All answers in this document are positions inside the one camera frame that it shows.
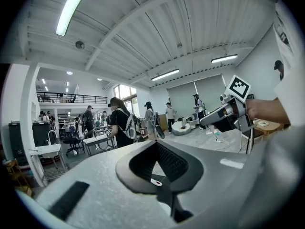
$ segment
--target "white shirt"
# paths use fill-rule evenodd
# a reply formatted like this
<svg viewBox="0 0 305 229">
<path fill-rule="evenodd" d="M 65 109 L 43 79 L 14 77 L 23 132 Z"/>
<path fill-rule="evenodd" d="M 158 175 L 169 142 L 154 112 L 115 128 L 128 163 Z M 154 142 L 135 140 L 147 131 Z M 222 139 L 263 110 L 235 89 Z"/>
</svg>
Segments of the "white shirt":
<svg viewBox="0 0 305 229">
<path fill-rule="evenodd" d="M 49 121 L 49 117 L 48 117 L 47 115 L 44 115 L 44 116 L 42 117 L 42 120 L 43 120 L 43 121 Z"/>
<path fill-rule="evenodd" d="M 283 59 L 284 78 L 275 88 L 291 125 L 305 125 L 305 44 L 304 35 L 286 5 L 275 5 L 274 31 Z"/>
</svg>

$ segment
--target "hand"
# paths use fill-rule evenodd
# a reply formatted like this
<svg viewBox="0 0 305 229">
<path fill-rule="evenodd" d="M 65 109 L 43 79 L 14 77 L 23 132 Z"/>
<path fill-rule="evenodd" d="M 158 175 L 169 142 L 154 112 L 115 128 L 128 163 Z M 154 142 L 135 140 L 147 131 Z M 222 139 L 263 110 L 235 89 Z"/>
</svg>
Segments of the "hand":
<svg viewBox="0 0 305 229">
<path fill-rule="evenodd" d="M 256 107 L 256 100 L 255 99 L 247 99 L 246 104 L 247 104 L 247 114 L 250 118 L 250 120 L 255 119 L 257 116 L 257 107 Z"/>
</svg>

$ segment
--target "white chair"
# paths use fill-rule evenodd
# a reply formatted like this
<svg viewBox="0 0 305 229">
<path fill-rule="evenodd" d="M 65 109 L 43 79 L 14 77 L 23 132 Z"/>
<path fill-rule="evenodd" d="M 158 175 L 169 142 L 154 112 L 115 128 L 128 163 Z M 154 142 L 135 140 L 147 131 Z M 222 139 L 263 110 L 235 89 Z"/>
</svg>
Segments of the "white chair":
<svg viewBox="0 0 305 229">
<path fill-rule="evenodd" d="M 181 129 L 182 127 L 182 121 L 177 121 L 172 125 L 172 132 L 175 135 L 186 135 L 191 132 L 191 125 L 188 123 L 185 123 L 185 129 Z"/>
</svg>

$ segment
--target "gray device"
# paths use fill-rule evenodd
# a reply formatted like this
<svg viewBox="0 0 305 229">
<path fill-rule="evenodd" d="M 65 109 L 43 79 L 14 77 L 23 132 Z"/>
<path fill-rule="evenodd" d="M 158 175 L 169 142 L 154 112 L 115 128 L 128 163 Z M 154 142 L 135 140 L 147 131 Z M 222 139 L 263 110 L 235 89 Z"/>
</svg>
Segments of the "gray device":
<svg viewBox="0 0 305 229">
<path fill-rule="evenodd" d="M 241 102 L 235 96 L 225 94 L 220 96 L 220 100 L 223 105 L 200 119 L 202 125 L 214 124 L 222 132 L 234 128 L 246 132 L 254 127 L 247 115 L 246 103 Z"/>
</svg>

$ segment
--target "ceiling light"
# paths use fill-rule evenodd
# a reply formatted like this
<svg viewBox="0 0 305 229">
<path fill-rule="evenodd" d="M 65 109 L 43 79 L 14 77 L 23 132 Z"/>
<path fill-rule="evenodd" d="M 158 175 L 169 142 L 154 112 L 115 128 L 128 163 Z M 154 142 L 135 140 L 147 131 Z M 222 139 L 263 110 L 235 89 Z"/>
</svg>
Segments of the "ceiling light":
<svg viewBox="0 0 305 229">
<path fill-rule="evenodd" d="M 67 0 L 62 9 L 61 17 L 59 18 L 56 34 L 64 36 L 67 32 L 68 25 L 81 0 Z"/>
<path fill-rule="evenodd" d="M 169 71 L 168 73 L 165 73 L 165 74 L 162 74 L 162 75 L 159 75 L 159 76 L 157 76 L 157 77 L 152 78 L 152 81 L 159 80 L 159 79 L 161 79 L 161 78 L 163 78 L 163 77 L 166 77 L 166 76 L 169 76 L 169 75 L 171 75 L 171 74 L 178 73 L 178 72 L 179 72 L 179 69 L 173 70 L 173 71 Z"/>
<path fill-rule="evenodd" d="M 237 58 L 237 56 L 238 56 L 237 54 L 234 54 L 234 55 L 224 56 L 221 58 L 212 59 L 211 63 L 217 63 L 217 62 L 224 61 L 224 60 L 235 59 L 235 58 Z"/>
</svg>

